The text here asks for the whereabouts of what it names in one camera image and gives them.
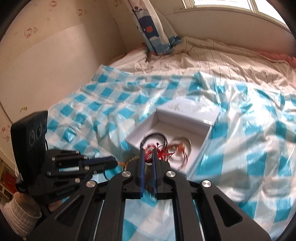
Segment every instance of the black bracelet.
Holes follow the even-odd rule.
[[[163,140],[164,140],[163,147],[166,148],[168,146],[168,140],[166,139],[165,135],[164,134],[161,134],[159,132],[156,132],[156,133],[151,133],[148,136],[145,136],[144,139],[140,143],[140,148],[143,148],[143,146],[146,143],[146,141],[149,138],[153,137],[153,136],[161,136],[163,138]]]

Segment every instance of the camera lens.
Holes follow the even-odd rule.
[[[38,139],[40,138],[41,133],[42,133],[42,128],[41,128],[41,123],[39,123],[39,125],[37,126],[37,129],[36,129],[36,136]]]
[[[46,122],[46,120],[43,122],[43,130],[45,130],[46,129],[46,124],[47,124],[47,122]]]
[[[33,146],[34,141],[35,141],[35,133],[34,133],[34,131],[32,130],[31,133],[30,133],[30,145],[31,145],[31,146]]]

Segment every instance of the red circle on curtain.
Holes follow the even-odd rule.
[[[153,27],[152,27],[152,26],[148,26],[148,27],[146,28],[146,31],[147,31],[148,33],[152,33],[152,32],[153,32]]]

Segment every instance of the window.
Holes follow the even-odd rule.
[[[287,27],[285,21],[267,0],[183,0],[183,2],[189,3],[190,7],[209,7],[216,5],[217,7],[241,8]]]

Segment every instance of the white wall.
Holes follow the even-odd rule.
[[[125,52],[106,0],[32,0],[0,42],[0,132],[48,109]],[[0,135],[0,157],[13,169],[6,133]]]
[[[135,25],[120,24],[122,21],[132,22],[133,19],[123,1],[116,7],[114,1],[118,0],[108,0],[109,7],[120,32],[124,32],[123,41],[130,51],[143,42],[143,39],[138,40],[138,30]],[[252,50],[296,56],[296,40],[293,35],[284,27],[256,17],[253,13],[214,7],[210,10],[204,7],[184,10],[182,0],[150,1],[165,15],[181,37],[213,39]]]

